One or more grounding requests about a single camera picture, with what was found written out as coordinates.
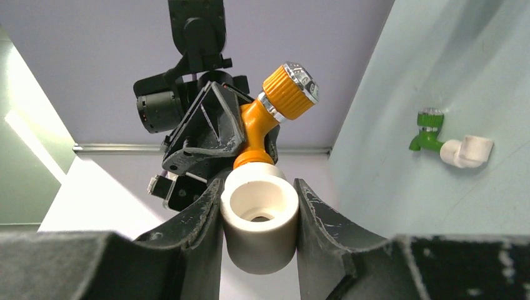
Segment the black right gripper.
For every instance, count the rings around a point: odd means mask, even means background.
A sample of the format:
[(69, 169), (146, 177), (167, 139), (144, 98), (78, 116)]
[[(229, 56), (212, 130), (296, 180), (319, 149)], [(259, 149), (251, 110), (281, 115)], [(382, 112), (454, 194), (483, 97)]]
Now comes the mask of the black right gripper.
[[(244, 94), (250, 92), (247, 76), (232, 76), (220, 70), (205, 72), (187, 82), (179, 77), (173, 85), (162, 74), (133, 84), (137, 112), (147, 132), (161, 133), (177, 127), (169, 136), (163, 169), (174, 174), (217, 174), (233, 164), (246, 135), (239, 93), (224, 84)], [(279, 158), (280, 130), (277, 125), (264, 138), (264, 148), (273, 164)]]

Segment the white pipe elbow fitting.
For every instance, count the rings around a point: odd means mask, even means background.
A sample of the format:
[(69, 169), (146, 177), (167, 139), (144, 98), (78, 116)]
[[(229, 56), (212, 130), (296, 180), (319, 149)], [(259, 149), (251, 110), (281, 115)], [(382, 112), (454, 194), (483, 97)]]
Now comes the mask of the white pipe elbow fitting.
[(444, 163), (457, 168), (478, 168), (489, 161), (493, 146), (492, 139), (466, 135), (462, 140), (446, 141), (439, 156)]

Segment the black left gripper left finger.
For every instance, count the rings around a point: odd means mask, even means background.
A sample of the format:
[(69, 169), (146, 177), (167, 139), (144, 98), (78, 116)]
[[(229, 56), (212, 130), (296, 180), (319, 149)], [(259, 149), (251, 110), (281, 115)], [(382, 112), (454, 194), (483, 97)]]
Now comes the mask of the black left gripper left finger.
[(218, 299), (223, 232), (215, 179), (132, 240), (111, 231), (1, 234), (2, 299)]

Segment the orange water faucet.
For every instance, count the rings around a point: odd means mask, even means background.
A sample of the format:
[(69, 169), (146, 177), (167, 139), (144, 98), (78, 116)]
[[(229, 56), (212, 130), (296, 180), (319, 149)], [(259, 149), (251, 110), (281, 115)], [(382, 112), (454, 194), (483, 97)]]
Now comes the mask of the orange water faucet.
[(257, 98), (241, 106), (246, 142), (233, 168), (247, 163), (273, 164), (266, 152), (266, 135), (281, 123), (299, 118), (318, 102), (319, 86), (305, 67), (289, 61), (280, 65), (264, 80)]

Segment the green water faucet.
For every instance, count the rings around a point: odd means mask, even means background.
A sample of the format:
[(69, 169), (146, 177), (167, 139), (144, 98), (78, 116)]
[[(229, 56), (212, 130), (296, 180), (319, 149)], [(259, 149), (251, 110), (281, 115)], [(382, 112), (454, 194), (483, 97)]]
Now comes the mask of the green water faucet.
[(409, 150), (430, 150), (439, 153), (443, 142), (438, 140), (444, 122), (444, 113), (434, 107), (425, 107), (417, 113), (419, 132), (409, 144)]

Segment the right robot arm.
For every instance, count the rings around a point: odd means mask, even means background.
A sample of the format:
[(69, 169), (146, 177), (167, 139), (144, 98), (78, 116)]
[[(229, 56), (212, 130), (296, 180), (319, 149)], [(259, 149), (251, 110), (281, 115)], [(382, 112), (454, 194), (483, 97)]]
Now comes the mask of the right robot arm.
[(247, 129), (244, 115), (254, 101), (248, 79), (228, 73), (223, 2), (169, 1), (168, 7), (181, 58), (133, 86), (142, 125), (165, 135), (163, 168), (210, 178), (244, 163), (275, 164), (279, 127), (259, 134)]

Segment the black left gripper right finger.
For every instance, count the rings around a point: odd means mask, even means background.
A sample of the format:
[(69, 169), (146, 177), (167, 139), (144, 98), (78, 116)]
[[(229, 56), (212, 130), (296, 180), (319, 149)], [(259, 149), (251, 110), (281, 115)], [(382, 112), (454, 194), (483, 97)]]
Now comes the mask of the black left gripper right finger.
[(302, 299), (528, 299), (529, 237), (383, 238), (322, 201), (302, 179), (297, 275)]

